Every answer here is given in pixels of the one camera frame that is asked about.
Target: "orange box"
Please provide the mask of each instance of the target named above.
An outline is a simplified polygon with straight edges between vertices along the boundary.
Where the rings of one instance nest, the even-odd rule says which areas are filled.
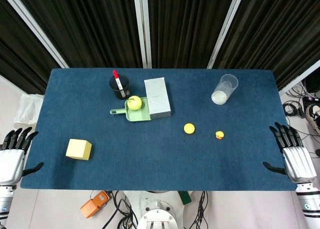
[[[90,198],[83,206],[81,206],[80,211],[85,218],[90,218],[109,200],[110,196],[102,190],[93,199]]]

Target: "transparent cup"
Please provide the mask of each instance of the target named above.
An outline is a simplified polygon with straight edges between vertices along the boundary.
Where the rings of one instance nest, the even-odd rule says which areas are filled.
[[[212,101],[218,105],[225,104],[234,90],[238,87],[238,84],[238,79],[234,75],[223,75],[211,95]]]

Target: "green tray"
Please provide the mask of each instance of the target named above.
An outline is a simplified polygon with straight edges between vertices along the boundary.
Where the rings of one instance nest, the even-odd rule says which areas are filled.
[[[131,110],[129,109],[127,102],[125,101],[124,107],[121,109],[112,109],[110,110],[110,114],[125,114],[126,119],[130,122],[141,122],[141,121],[151,121],[148,100],[146,97],[141,97],[142,105],[139,110]]]

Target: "tennis ball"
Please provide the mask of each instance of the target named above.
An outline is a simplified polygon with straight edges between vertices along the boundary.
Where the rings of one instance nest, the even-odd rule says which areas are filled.
[[[141,101],[140,97],[133,95],[133,96],[129,97],[129,99],[127,101],[127,105],[129,107],[129,109],[136,111],[141,108],[142,101]]]

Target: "curtain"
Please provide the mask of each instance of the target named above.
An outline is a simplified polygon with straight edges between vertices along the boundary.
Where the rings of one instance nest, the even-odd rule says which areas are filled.
[[[58,64],[7,0],[0,0],[0,11],[0,75],[27,93],[44,94]]]
[[[282,89],[319,48],[320,0],[242,0],[213,67],[269,69]]]
[[[21,1],[70,67],[142,67],[134,0]]]
[[[153,68],[206,68],[232,0],[148,0]]]

